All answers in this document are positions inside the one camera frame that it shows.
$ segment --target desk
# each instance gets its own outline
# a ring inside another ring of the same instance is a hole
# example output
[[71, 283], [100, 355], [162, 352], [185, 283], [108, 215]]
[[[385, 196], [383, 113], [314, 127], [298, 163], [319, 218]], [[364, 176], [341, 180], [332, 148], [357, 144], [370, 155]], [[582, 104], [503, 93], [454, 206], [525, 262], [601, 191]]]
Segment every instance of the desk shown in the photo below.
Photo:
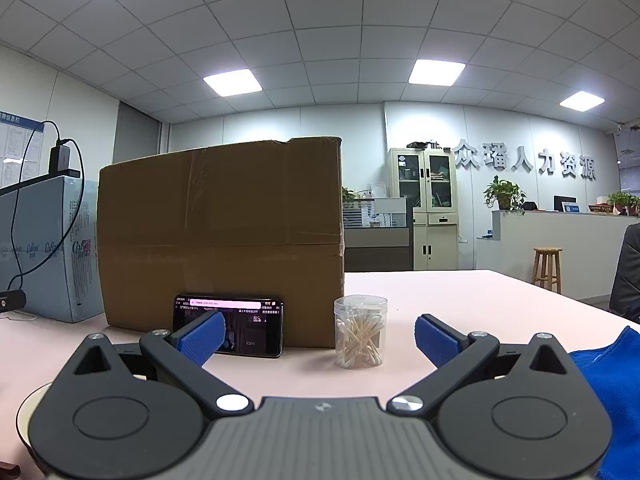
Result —
[[[389, 300], [385, 363], [342, 370], [332, 350], [286, 349], [280, 359], [214, 355], [205, 368], [250, 396], [378, 396], [382, 405], [434, 370], [416, 349], [415, 318], [431, 313], [462, 333], [486, 330], [502, 342], [526, 343], [551, 332], [567, 351], [612, 343], [640, 325], [569, 298], [488, 270], [347, 274], [346, 294]], [[0, 460], [18, 463], [21, 479], [41, 473], [15, 433], [15, 413], [33, 390], [52, 381], [82, 339], [104, 332], [113, 343], [139, 334], [108, 328], [103, 316], [69, 325], [47, 319], [0, 320]]]
[[553, 211], [492, 211], [494, 238], [476, 240], [475, 269], [530, 282], [534, 247], [562, 247], [562, 294], [588, 303], [609, 301], [631, 216]]

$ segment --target cardboard box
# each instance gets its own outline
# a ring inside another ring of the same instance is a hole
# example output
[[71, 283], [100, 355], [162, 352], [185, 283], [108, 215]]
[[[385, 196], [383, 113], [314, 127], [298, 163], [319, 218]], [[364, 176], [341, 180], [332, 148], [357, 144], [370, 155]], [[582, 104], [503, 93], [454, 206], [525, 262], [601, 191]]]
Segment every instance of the cardboard box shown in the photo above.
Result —
[[98, 268], [110, 325], [172, 328], [185, 292], [274, 296], [286, 346], [332, 348], [344, 295], [340, 139], [265, 140], [107, 166]]

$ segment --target blue gripper pad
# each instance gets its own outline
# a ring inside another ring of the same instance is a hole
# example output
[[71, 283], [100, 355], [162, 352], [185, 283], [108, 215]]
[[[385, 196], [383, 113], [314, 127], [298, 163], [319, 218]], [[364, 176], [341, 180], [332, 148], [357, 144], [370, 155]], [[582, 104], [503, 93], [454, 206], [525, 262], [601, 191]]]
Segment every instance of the blue gripper pad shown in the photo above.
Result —
[[215, 313], [204, 323], [178, 339], [178, 352], [187, 356], [198, 366], [202, 366], [215, 354], [225, 341], [225, 317]]
[[460, 353], [458, 342], [423, 317], [415, 320], [415, 345], [436, 368], [444, 366]]

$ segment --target phone screen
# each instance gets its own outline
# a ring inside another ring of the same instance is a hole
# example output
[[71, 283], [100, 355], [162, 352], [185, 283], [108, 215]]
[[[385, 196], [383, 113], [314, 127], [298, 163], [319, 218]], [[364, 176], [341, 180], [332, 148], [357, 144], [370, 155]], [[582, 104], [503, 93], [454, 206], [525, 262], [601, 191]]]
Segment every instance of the phone screen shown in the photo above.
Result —
[[282, 353], [282, 302], [274, 299], [176, 296], [174, 332], [213, 309], [222, 313], [226, 325], [225, 340], [217, 353], [252, 357]]

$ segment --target potted plant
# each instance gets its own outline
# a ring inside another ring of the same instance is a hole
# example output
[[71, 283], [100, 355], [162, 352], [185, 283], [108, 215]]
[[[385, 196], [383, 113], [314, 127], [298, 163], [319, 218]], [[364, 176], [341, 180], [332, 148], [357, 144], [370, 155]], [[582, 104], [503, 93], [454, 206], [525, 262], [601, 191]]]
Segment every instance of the potted plant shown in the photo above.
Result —
[[622, 193], [621, 191], [617, 191], [615, 193], [611, 193], [607, 198], [607, 203], [609, 205], [615, 206], [618, 212], [626, 216], [626, 206], [629, 205], [629, 198], [631, 195], [629, 193]]
[[498, 201], [501, 211], [524, 210], [524, 199], [527, 195], [517, 184], [508, 180], [500, 180], [496, 175], [494, 181], [484, 190], [484, 202], [493, 207]]

